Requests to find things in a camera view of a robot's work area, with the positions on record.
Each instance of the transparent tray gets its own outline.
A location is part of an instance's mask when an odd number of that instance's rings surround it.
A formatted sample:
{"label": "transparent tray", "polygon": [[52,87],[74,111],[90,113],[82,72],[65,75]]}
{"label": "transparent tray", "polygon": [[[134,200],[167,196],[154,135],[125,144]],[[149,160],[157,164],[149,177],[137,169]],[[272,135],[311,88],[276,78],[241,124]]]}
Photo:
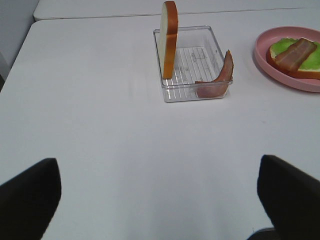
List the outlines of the transparent tray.
{"label": "transparent tray", "polygon": [[[158,45],[160,30],[153,31],[156,56],[164,101],[167,103],[223,98],[233,80],[211,82],[224,65],[222,54],[210,26],[179,27],[172,78],[162,78]],[[210,88],[210,97],[200,97],[199,91]]]}

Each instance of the pink plate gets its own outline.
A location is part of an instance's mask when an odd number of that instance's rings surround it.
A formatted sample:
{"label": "pink plate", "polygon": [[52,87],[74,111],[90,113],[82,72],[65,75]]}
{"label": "pink plate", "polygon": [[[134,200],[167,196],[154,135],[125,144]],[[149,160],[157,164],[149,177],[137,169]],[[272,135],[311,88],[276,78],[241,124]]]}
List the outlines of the pink plate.
{"label": "pink plate", "polygon": [[267,50],[270,45],[276,43],[282,38],[306,38],[310,41],[320,43],[320,32],[314,29],[299,26],[281,26],[271,28],[261,33],[255,42],[254,57],[259,66],[271,77],[277,81],[308,92],[320,93],[320,80],[309,78],[293,78],[278,71],[266,60]]}

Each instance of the gray wall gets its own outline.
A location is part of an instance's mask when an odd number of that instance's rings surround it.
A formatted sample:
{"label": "gray wall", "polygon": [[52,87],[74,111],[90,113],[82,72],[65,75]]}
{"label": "gray wall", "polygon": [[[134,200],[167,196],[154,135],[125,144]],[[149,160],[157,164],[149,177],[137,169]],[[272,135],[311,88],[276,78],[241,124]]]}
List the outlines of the gray wall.
{"label": "gray wall", "polygon": [[15,62],[30,26],[39,0],[0,0],[0,74]]}

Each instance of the toy bread slice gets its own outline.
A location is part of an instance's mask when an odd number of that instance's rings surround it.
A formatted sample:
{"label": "toy bread slice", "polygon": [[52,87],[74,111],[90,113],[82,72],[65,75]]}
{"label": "toy bread slice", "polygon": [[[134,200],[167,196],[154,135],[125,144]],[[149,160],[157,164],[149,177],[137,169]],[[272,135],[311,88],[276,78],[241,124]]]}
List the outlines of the toy bread slice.
{"label": "toy bread slice", "polygon": [[178,34],[178,11],[174,1],[162,5],[160,40],[158,46],[162,78],[172,77]]}
{"label": "toy bread slice", "polygon": [[[320,80],[320,43],[318,42],[309,42],[308,45],[311,46],[309,54],[306,56],[306,59],[303,59],[302,63],[299,65],[298,69],[288,70],[284,69],[282,65],[277,62],[277,59],[281,54],[288,51],[290,46],[297,44],[298,41],[302,39],[293,39],[293,38],[282,38],[280,41],[272,44],[267,53],[266,61],[273,66],[275,69],[280,72],[298,79],[319,79]],[[303,50],[303,54],[306,54],[308,49]]]}

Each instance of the toast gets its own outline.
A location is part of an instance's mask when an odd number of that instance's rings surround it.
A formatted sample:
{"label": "toast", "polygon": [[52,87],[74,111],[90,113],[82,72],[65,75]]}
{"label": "toast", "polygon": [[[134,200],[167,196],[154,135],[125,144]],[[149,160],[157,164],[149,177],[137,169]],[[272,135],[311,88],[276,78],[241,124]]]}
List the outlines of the toast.
{"label": "toast", "polygon": [[298,79],[318,79],[320,80],[320,43],[313,42],[316,45],[315,50],[313,50],[306,59],[304,59],[301,64],[294,70],[287,70],[280,66],[276,57],[281,53],[287,51],[287,49],[296,44],[299,39],[294,38],[282,38],[278,42],[272,44],[266,53],[266,61],[280,72]]}
{"label": "toast", "polygon": [[162,5],[160,39],[158,46],[159,62],[163,79],[172,78],[178,35],[178,11],[174,1]]}

